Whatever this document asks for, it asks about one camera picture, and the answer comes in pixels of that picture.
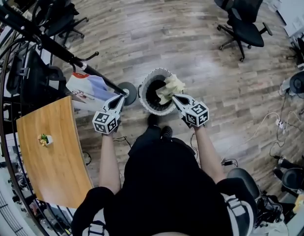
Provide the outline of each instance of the round base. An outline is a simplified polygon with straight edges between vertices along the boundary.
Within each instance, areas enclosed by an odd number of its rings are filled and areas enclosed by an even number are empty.
[[[122,82],[118,85],[121,89],[125,92],[129,92],[128,96],[125,96],[125,106],[131,105],[137,98],[137,89],[136,87],[130,82]]]
[[[222,8],[222,3],[224,2],[224,0],[214,0],[214,2],[217,4],[218,7]],[[232,0],[229,0],[226,5],[226,8],[222,9],[228,11],[232,7],[233,3],[234,2]]]

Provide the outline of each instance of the black shirt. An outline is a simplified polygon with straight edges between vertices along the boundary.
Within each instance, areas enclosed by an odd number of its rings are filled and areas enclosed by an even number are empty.
[[[110,236],[162,232],[232,235],[221,193],[235,194],[256,209],[241,179],[224,179],[215,184],[190,151],[175,142],[160,141],[136,151],[126,164],[124,177],[116,195],[105,187],[89,191],[74,214],[74,236],[82,235],[102,208]]]

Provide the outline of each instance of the wooden floor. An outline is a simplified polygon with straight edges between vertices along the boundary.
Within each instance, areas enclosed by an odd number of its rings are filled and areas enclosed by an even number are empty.
[[[185,92],[202,100],[210,109],[207,129],[217,152],[225,158],[236,158],[239,166],[252,174],[262,190],[281,195],[280,183],[273,176],[276,160],[269,156],[276,140],[276,115],[266,118],[256,136],[250,138],[267,113],[277,112],[284,98],[278,94],[282,81],[297,70],[290,54],[289,42],[280,18],[263,4],[257,26],[266,22],[273,32],[263,35],[265,47],[252,47],[246,59],[239,62],[236,44],[220,51],[219,45],[229,36],[217,31],[225,24],[227,13],[213,0],[72,0],[80,15],[90,21],[77,29],[84,39],[73,37],[70,51],[87,57],[95,51],[99,56],[88,62],[116,84],[129,81],[136,87],[157,67],[164,67],[186,83]],[[67,76],[70,65],[64,64]],[[298,111],[304,100],[287,97],[282,118],[289,111]],[[93,130],[93,113],[77,113],[78,133],[82,149],[91,154],[88,166],[94,185],[98,182],[101,135]],[[148,112],[138,99],[122,113],[122,124],[116,137],[127,136],[131,144],[146,129]],[[294,115],[290,123],[304,130]],[[169,124],[174,136],[190,142],[193,130],[178,119],[177,111],[164,117],[161,125]],[[293,162],[304,154],[304,133],[289,127],[286,134],[279,132],[285,145],[273,149],[273,154],[285,155]],[[128,160],[126,142],[115,142],[119,167],[123,176]]]

